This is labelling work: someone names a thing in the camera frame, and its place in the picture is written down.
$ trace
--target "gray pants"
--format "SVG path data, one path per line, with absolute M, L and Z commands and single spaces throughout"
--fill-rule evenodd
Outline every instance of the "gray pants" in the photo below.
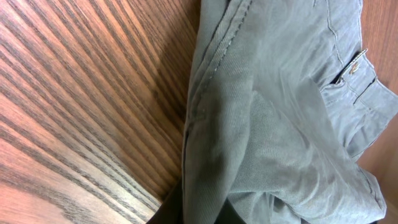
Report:
M 185 223 L 371 223 L 355 163 L 398 112 L 361 46 L 362 1 L 202 0 L 183 152 Z

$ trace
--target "gray fabric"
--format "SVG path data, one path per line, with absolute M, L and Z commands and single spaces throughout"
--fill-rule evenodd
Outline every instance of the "gray fabric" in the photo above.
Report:
M 383 218 L 377 180 L 355 161 L 398 98 L 360 53 L 362 2 L 204 5 L 185 124 L 185 223 L 214 223 L 227 198 L 248 224 Z

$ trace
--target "brown wood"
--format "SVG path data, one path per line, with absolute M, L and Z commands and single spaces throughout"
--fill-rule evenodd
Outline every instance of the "brown wood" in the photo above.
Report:
M 0 6 L 0 223 L 145 223 L 180 178 L 200 1 Z M 364 3 L 364 47 L 396 93 L 397 16 Z M 379 180 L 397 130 L 360 160 Z

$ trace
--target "metal button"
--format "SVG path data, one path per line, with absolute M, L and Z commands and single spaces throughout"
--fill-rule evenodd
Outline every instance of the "metal button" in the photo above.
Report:
M 359 68 L 359 64 L 358 62 L 355 62 L 355 64 L 353 65 L 353 67 L 351 68 L 351 70 L 349 71 L 350 74 L 353 74 L 354 72 L 356 72 Z

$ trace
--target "wood grain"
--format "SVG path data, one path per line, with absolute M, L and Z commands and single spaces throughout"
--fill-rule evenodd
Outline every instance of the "wood grain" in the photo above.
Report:
M 0 5 L 0 222 L 148 221 L 180 178 L 199 2 Z

